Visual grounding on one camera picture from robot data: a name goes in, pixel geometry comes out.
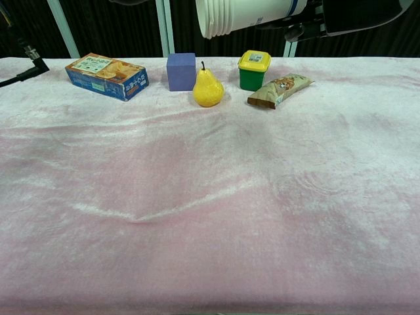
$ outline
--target foam block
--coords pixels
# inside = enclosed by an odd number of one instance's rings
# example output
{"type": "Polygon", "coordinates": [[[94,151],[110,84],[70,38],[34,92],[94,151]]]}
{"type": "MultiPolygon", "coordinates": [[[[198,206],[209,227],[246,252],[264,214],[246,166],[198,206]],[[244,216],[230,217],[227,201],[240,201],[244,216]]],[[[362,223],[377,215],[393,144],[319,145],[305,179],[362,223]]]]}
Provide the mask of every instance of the foam block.
{"type": "Polygon", "coordinates": [[[170,91],[192,91],[196,84],[196,54],[170,54],[166,70],[170,91]]]}

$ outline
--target black curtain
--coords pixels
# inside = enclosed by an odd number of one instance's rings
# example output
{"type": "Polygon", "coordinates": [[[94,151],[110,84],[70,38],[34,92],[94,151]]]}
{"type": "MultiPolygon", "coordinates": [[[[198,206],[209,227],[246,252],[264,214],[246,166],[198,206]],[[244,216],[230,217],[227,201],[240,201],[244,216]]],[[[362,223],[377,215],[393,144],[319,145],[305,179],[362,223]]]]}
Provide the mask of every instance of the black curtain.
{"type": "Polygon", "coordinates": [[[129,7],[108,0],[60,3],[81,56],[162,56],[155,1],[129,7]]]}
{"type": "Polygon", "coordinates": [[[420,1],[389,24],[336,37],[310,39],[297,45],[296,56],[420,56],[420,1]]]}
{"type": "Polygon", "coordinates": [[[241,56],[248,49],[283,56],[285,40],[282,30],[261,31],[255,27],[233,31],[210,40],[201,36],[195,0],[172,0],[171,15],[175,51],[197,56],[241,56]]]}
{"type": "MultiPolygon", "coordinates": [[[[69,58],[47,0],[1,0],[28,42],[43,58],[69,58]]],[[[0,29],[0,58],[25,57],[6,27],[0,29]]]]}

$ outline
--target pink tablecloth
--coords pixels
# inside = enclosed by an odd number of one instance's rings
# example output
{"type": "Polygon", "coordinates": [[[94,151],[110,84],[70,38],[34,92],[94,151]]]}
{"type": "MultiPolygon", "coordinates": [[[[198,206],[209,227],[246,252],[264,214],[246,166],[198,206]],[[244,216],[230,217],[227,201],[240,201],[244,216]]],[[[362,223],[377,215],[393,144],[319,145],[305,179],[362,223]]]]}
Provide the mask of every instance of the pink tablecloth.
{"type": "Polygon", "coordinates": [[[0,313],[420,314],[420,59],[274,58],[316,81],[275,111],[204,60],[210,109],[162,58],[129,102],[0,89],[0,313]]]}

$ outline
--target snack box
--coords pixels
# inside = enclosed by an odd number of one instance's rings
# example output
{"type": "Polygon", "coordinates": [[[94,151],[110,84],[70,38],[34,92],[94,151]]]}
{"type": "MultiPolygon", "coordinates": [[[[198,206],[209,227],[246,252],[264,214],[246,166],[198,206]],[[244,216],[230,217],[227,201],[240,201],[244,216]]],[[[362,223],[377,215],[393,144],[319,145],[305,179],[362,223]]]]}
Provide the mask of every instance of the snack box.
{"type": "Polygon", "coordinates": [[[149,85],[145,67],[99,54],[87,54],[66,71],[74,85],[125,101],[149,85]]]}

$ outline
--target pear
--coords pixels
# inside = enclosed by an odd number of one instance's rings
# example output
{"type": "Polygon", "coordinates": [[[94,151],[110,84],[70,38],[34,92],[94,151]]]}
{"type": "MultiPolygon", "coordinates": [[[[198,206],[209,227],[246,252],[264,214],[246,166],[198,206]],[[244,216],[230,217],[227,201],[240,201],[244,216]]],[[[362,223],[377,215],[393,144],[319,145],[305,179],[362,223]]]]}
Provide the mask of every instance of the pear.
{"type": "Polygon", "coordinates": [[[224,89],[222,83],[206,69],[203,64],[203,69],[197,74],[196,84],[192,89],[194,100],[203,107],[212,107],[218,104],[223,97],[224,89]]]}

